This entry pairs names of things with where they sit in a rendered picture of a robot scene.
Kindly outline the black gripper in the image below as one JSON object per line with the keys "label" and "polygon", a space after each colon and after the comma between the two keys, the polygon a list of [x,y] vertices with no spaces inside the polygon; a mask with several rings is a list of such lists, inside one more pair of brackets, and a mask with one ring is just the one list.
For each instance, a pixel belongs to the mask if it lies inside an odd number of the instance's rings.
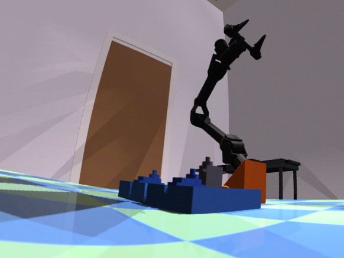
{"label": "black gripper", "polygon": [[242,52],[243,51],[245,52],[245,50],[247,49],[250,51],[250,55],[255,60],[259,60],[261,58],[260,49],[266,37],[266,34],[264,34],[264,36],[262,36],[261,39],[258,40],[258,42],[254,44],[254,47],[251,47],[249,44],[247,44],[246,41],[244,41],[243,39],[240,38],[240,36],[237,35],[237,32],[240,31],[240,29],[242,29],[247,24],[248,21],[249,19],[237,25],[227,24],[224,27],[223,29],[224,33],[229,38],[231,37],[235,38],[235,41],[233,41],[233,43],[229,45],[229,47],[226,50],[232,57],[237,59],[242,54]]}

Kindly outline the black micro servo with orange cable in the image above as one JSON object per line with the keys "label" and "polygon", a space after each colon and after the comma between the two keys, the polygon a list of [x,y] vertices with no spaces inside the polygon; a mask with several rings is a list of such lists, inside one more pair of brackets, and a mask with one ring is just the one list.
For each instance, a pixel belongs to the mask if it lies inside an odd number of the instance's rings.
{"label": "black micro servo with orange cable", "polygon": [[202,165],[196,169],[196,172],[199,172],[199,179],[202,180],[202,185],[205,187],[228,188],[228,186],[222,186],[222,176],[226,172],[223,172],[222,167],[214,166],[213,162],[210,162],[210,157],[206,157],[206,161],[202,161]]}

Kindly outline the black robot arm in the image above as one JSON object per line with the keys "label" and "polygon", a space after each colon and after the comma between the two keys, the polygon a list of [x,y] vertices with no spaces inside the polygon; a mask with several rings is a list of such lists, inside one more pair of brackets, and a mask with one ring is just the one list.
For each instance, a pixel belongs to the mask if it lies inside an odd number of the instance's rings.
{"label": "black robot arm", "polygon": [[[224,39],[216,40],[215,52],[207,71],[207,79],[201,88],[198,97],[194,100],[194,106],[190,112],[191,124],[202,128],[208,135],[213,137],[220,145],[222,151],[223,163],[231,164],[236,170],[239,165],[247,160],[247,153],[244,148],[242,139],[239,139],[236,135],[225,134],[218,129],[214,124],[210,122],[209,112],[206,106],[206,101],[209,99],[213,88],[217,82],[223,79],[227,69],[231,70],[229,65],[235,60],[228,52],[228,45]],[[220,62],[215,61],[220,60]],[[202,107],[203,114],[196,113],[197,107]]]}

